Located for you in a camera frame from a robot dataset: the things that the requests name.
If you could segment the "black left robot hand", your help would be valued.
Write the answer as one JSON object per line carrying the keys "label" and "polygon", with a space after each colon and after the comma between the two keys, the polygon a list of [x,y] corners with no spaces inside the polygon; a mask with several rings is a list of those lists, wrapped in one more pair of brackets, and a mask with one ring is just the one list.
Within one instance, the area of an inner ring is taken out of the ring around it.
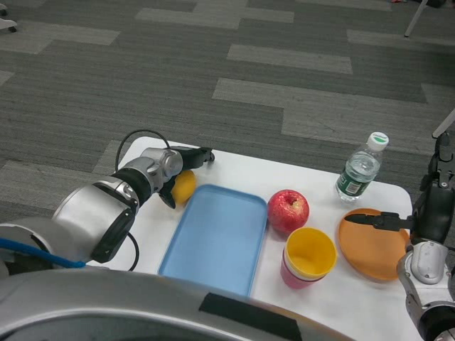
{"label": "black left robot hand", "polygon": [[177,176],[183,171],[197,169],[202,167],[204,163],[213,162],[215,160],[215,155],[212,152],[212,149],[207,147],[189,148],[184,146],[173,146],[170,149],[180,153],[183,159],[183,165],[176,175],[172,176],[168,182],[164,183],[164,186],[159,191],[159,197],[167,206],[175,209],[176,200],[173,198],[171,191],[176,184]]}

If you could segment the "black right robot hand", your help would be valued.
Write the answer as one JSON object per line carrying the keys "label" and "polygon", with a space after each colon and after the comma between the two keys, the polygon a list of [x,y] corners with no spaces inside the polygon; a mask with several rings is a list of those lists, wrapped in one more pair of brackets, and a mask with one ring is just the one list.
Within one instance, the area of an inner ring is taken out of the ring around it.
{"label": "black right robot hand", "polygon": [[454,216],[454,147],[444,132],[436,138],[428,173],[422,178],[421,195],[406,219],[394,212],[379,215],[349,214],[344,220],[398,232],[408,229],[412,240],[427,239],[443,244]]}

